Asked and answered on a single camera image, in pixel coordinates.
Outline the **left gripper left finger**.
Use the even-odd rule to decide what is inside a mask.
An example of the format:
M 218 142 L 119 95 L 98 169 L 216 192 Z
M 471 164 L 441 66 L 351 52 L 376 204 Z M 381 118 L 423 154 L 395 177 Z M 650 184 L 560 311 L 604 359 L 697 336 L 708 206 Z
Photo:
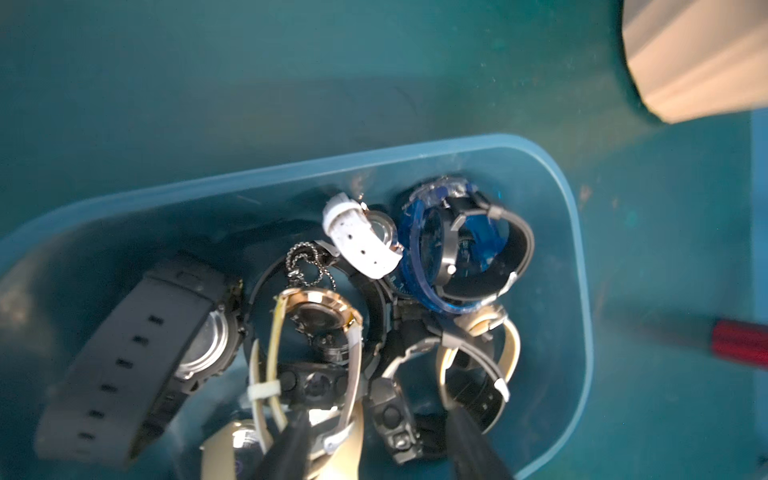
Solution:
M 251 475 L 255 480 L 302 480 L 309 466 L 311 423 L 300 411 L 279 435 Z

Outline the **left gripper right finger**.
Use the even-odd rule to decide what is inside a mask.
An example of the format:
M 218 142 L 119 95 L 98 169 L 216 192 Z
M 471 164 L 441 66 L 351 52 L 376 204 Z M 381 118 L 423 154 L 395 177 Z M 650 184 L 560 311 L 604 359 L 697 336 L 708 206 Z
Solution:
M 458 480 L 513 480 L 514 475 L 484 437 L 478 424 L 462 407 L 448 411 L 447 456 Z

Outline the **small black watch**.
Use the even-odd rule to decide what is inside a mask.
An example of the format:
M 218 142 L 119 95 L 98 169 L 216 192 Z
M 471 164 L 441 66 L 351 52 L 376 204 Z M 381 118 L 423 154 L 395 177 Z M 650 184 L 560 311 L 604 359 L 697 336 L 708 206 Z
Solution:
M 408 342 L 400 333 L 391 332 L 368 384 L 368 409 L 374 427 L 398 465 L 438 460 L 447 453 L 445 418 L 413 413 L 396 379 L 400 367 L 437 344 L 438 340 L 431 336 Z

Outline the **cream band watch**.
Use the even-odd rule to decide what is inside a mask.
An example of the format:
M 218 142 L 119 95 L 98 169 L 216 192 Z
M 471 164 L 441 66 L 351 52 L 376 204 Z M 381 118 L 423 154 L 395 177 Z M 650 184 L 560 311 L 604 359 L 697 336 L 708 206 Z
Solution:
M 463 407 L 480 430 L 487 433 L 499 421 L 509 401 L 508 383 L 521 354 L 520 334 L 500 304 L 485 305 L 453 318 L 452 322 L 462 336 L 458 344 L 438 348 L 436 373 L 440 400 L 447 410 Z M 482 384 L 448 379 L 448 372 L 459 354 L 470 358 L 484 371 L 486 379 Z

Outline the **silver bracelet watch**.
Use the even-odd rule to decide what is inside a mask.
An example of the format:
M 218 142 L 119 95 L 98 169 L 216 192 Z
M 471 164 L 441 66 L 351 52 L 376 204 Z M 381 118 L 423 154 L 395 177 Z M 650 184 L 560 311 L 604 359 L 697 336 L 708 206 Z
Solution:
M 311 333 L 341 333 L 346 338 L 345 366 L 330 363 L 278 363 L 283 323 L 295 317 Z M 358 399 L 363 357 L 363 317 L 341 295 L 326 289 L 289 288 L 276 297 L 268 342 L 265 376 L 259 376 L 259 342 L 252 347 L 247 396 L 262 439 L 271 440 L 266 429 L 263 404 L 268 403 L 274 422 L 284 430 L 288 419 L 282 406 L 307 410 L 335 408 L 338 423 L 317 435 L 311 457 L 331 456 L 345 443 L 354 426 L 353 410 Z

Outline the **black band smartwatch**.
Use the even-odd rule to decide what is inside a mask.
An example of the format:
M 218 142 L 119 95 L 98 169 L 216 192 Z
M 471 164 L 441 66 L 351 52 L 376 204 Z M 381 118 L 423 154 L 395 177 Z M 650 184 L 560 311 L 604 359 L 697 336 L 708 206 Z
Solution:
M 187 254 L 163 260 L 100 324 L 48 401 L 41 459 L 127 467 L 233 362 L 243 282 Z

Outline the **transparent blue watch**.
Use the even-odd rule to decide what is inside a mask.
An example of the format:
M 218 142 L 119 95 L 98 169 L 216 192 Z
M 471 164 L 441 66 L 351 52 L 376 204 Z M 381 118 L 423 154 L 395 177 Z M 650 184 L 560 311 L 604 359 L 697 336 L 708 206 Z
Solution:
M 474 312 L 498 298 L 479 303 L 459 303 L 438 296 L 435 284 L 447 274 L 458 271 L 457 255 L 468 258 L 471 236 L 446 235 L 448 212 L 444 201 L 480 191 L 469 180 L 441 177 L 413 190 L 402 206 L 398 238 L 404 248 L 400 269 L 407 291 L 432 311 L 463 315 Z

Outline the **white strap silver watch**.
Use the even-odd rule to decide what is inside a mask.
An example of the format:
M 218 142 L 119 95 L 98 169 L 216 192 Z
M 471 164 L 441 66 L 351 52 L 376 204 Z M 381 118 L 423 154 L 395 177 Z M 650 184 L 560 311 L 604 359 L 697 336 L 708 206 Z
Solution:
M 368 278 L 382 279 L 403 258 L 394 221 L 383 212 L 364 208 L 345 193 L 328 200 L 322 227 L 339 253 Z

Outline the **beige square watch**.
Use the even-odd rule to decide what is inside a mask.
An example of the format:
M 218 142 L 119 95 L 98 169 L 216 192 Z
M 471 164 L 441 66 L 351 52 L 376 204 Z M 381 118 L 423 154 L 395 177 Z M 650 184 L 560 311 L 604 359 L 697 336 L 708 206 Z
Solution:
M 330 457 L 311 463 L 307 479 L 358 479 L 364 441 L 361 410 L 353 416 L 353 428 Z M 262 445 L 252 420 L 233 421 L 207 439 L 202 451 L 201 479 L 248 479 L 263 458 Z

